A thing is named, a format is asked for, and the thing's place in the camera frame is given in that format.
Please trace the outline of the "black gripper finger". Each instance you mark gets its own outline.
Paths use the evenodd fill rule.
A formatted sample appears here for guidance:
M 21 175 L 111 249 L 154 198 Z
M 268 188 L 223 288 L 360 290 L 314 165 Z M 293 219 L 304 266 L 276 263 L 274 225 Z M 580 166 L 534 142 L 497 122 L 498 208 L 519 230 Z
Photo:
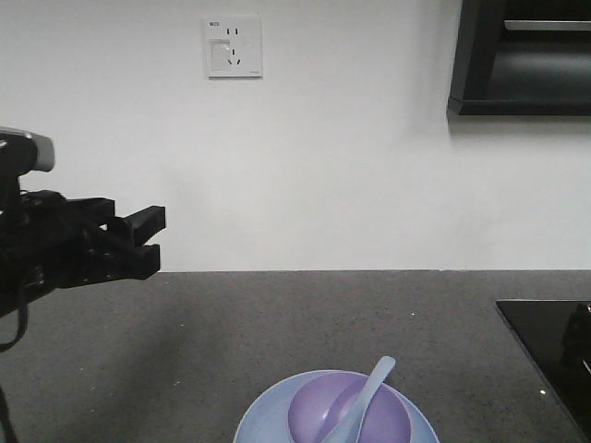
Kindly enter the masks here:
M 68 199 L 66 207 L 94 231 L 134 247 L 146 245 L 166 227 L 166 210 L 161 206 L 149 206 L 126 217 L 115 215 L 115 202 L 110 198 Z
M 158 245 L 137 245 L 131 237 L 121 237 L 103 230 L 91 239 L 88 281 L 143 281 L 161 268 Z

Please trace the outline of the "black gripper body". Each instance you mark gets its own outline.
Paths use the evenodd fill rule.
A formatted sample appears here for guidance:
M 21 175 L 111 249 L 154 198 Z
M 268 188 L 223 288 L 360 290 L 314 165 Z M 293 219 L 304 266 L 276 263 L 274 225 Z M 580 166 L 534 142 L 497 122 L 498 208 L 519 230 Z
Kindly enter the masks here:
M 56 191 L 23 192 L 1 177 L 1 315 L 56 289 L 100 281 L 100 200 Z

